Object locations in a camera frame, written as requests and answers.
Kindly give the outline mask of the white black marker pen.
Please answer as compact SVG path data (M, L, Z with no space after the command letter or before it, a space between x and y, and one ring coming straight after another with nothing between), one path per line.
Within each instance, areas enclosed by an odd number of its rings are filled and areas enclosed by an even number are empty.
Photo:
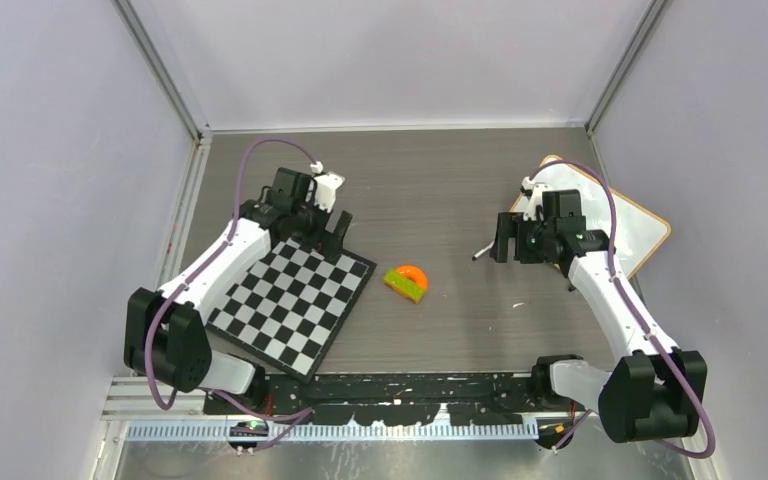
M488 253L488 252L489 252L489 251L492 249L492 247L493 247L493 244L494 244L494 242L493 242L493 241L491 241L491 242L490 242L490 243L488 243L486 246L484 246L484 247L482 247L481 249L479 249L479 250L478 250L476 253L474 253L474 254L472 255L472 257L471 257L471 260L472 260L472 261L476 261L476 260L478 260L479 258L481 258L482 256L484 256L485 254L487 254L487 253Z

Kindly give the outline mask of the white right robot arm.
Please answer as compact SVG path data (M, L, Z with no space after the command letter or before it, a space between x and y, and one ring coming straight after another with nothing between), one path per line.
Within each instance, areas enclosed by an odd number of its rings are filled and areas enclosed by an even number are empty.
M616 443L694 435L707 377L702 355L661 331L620 271L608 232L588 228L578 191L534 190L531 198L533 211L498 215L490 257L558 267L591 308L616 360L605 371L578 355L539 358L534 403L551 411L573 400L597 413Z

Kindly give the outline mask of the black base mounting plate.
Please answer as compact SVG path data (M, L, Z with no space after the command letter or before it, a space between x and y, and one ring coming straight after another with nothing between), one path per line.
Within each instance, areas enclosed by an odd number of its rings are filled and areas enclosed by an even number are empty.
M528 373L324 374L307 383L268 374L237 401L273 416L311 408L306 422L326 426L428 425L443 413L455 426L514 425L522 414L544 412L569 422L585 410L544 396Z

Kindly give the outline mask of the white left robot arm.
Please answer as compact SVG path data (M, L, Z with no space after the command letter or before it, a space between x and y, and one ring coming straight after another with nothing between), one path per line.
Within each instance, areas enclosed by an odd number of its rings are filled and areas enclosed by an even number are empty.
M146 377L161 409L170 409L174 399L162 397L160 385L171 387L172 395L198 388L223 390L244 414L265 405L267 389L255 380L256 365L211 348L205 310L234 276L271 253L281 239L298 238L329 258L338 254L351 216L342 213L333 231L326 225L344 182L319 162L308 174L279 169L260 199L240 205L223 233L182 274L159 290L139 288L130 296L124 361Z

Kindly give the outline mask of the green orange toy block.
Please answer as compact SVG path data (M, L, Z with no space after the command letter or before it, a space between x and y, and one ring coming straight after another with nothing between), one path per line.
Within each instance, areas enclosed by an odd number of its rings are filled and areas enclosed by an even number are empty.
M429 288L425 272L413 265L402 265L390 269L383 277L384 283L399 295L419 303Z

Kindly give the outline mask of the black white chessboard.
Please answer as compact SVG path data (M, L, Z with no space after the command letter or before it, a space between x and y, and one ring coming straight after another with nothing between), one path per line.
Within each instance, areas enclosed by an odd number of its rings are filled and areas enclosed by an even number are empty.
M328 260L295 240L280 242L219 297L207 327L308 383L376 267L346 249Z

